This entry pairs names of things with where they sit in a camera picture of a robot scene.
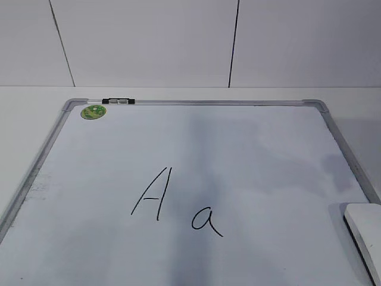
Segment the white wall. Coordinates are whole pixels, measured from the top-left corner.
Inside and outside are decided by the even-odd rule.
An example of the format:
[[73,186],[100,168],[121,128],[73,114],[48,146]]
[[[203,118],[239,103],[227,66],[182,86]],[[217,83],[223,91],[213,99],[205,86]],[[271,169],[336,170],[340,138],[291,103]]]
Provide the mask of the white wall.
[[0,85],[73,85],[49,1],[0,2]]
[[227,87],[233,0],[53,0],[77,86]]
[[[227,87],[238,0],[51,0],[76,86]],[[0,2],[0,85],[71,86],[48,0]],[[241,0],[231,87],[381,86],[380,0]]]
[[381,86],[381,1],[241,0],[231,86]]

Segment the white table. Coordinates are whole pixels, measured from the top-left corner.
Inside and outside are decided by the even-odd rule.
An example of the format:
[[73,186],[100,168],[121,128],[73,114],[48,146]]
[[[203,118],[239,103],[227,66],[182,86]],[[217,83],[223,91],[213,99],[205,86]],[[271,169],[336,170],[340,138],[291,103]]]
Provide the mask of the white table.
[[381,196],[381,88],[0,87],[0,214],[69,98],[323,100]]

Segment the white eraser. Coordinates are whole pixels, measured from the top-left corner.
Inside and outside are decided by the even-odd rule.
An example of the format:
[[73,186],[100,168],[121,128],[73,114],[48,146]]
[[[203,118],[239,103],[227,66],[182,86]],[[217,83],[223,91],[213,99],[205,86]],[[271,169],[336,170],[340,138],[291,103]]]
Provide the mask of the white eraser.
[[381,286],[381,205],[349,204],[344,216],[375,285]]

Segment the silver frame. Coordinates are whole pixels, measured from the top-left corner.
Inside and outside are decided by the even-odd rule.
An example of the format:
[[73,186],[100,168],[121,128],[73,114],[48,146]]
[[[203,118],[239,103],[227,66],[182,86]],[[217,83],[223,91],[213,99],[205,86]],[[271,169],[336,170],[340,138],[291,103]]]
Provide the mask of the silver frame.
[[[120,105],[129,105],[124,101],[117,100]],[[60,134],[62,127],[64,126],[67,118],[70,115],[70,112],[77,105],[85,104],[102,104],[102,100],[89,100],[87,98],[73,98],[68,100],[61,111],[61,114],[54,124],[51,132],[49,133],[48,138],[42,146],[42,149],[36,156],[32,167],[28,175],[24,178],[20,184],[18,190],[14,194],[11,202],[4,211],[4,215],[0,220],[0,243],[4,239],[5,234],[11,227],[13,220],[17,216],[17,213],[22,206],[27,193],[29,192],[30,187],[32,186],[33,181],[37,177],[38,172],[40,171],[43,162],[48,156],[55,140]],[[299,100],[299,101],[230,101],[230,100],[202,100],[202,101],[176,101],[176,100],[136,100],[135,105],[253,105],[253,106],[297,106],[297,107],[315,107],[320,112],[324,121],[327,124],[328,129],[333,135],[334,139],[339,145],[340,150],[342,151],[345,160],[347,161],[349,167],[351,168],[353,174],[356,177],[356,180],[360,184],[361,189],[363,190],[365,196],[370,203],[381,204],[381,199],[377,195],[377,192],[374,190],[369,179],[367,178],[363,168],[361,168],[358,163],[355,155],[350,149],[348,143],[341,134],[339,128],[337,127],[335,121],[333,120],[331,114],[325,103],[320,100]]]

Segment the green sticker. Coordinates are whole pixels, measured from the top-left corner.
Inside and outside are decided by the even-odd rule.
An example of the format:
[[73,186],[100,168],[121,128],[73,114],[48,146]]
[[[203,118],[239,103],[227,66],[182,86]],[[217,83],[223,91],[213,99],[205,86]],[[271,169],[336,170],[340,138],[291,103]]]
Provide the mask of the green sticker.
[[81,116],[84,119],[98,119],[106,114],[106,108],[101,105],[90,105],[84,108],[81,112]]

